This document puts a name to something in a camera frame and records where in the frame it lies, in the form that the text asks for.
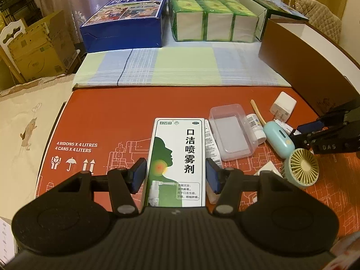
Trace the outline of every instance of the mint green case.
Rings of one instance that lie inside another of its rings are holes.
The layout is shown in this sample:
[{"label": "mint green case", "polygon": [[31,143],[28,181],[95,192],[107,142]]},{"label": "mint green case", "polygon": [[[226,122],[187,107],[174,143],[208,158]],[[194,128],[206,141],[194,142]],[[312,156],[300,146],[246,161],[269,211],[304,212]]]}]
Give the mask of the mint green case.
[{"label": "mint green case", "polygon": [[271,147],[281,158],[288,158],[291,152],[295,150],[293,141],[291,141],[283,128],[281,128],[276,122],[267,122],[264,125],[264,133]]}]

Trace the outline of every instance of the mini fan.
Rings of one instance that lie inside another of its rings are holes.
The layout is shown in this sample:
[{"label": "mini fan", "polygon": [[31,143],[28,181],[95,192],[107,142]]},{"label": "mini fan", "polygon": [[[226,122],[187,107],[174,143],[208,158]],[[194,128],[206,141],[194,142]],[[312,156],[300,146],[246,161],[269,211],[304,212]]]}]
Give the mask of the mini fan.
[{"label": "mini fan", "polygon": [[317,181],[319,164],[309,150],[298,148],[285,160],[280,173],[290,183],[303,189]]}]

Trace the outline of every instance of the green tissue pack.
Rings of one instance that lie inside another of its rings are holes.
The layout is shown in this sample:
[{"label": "green tissue pack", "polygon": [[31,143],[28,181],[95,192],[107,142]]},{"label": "green tissue pack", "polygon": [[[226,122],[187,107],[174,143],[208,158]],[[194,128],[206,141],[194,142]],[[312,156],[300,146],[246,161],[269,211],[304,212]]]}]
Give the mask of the green tissue pack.
[{"label": "green tissue pack", "polygon": [[258,17],[235,0],[169,0],[176,41],[253,42]]}]

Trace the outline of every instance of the white chair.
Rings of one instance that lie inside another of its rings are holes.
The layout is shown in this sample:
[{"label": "white chair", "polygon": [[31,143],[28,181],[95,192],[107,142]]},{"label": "white chair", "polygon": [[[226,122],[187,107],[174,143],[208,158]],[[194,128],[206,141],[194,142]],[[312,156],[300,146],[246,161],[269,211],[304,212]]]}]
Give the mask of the white chair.
[{"label": "white chair", "polygon": [[10,54],[8,45],[14,38],[16,38],[21,33],[25,33],[25,25],[21,19],[18,21],[10,22],[9,25],[5,26],[0,33],[0,45],[19,73],[20,70],[15,64],[12,55]]}]

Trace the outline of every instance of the oral spray box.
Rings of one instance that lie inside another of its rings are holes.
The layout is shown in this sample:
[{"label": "oral spray box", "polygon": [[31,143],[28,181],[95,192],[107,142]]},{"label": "oral spray box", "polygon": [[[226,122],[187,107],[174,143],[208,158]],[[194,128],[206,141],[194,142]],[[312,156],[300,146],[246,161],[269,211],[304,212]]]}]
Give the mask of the oral spray box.
[{"label": "oral spray box", "polygon": [[156,118],[142,204],[205,206],[205,121]]}]

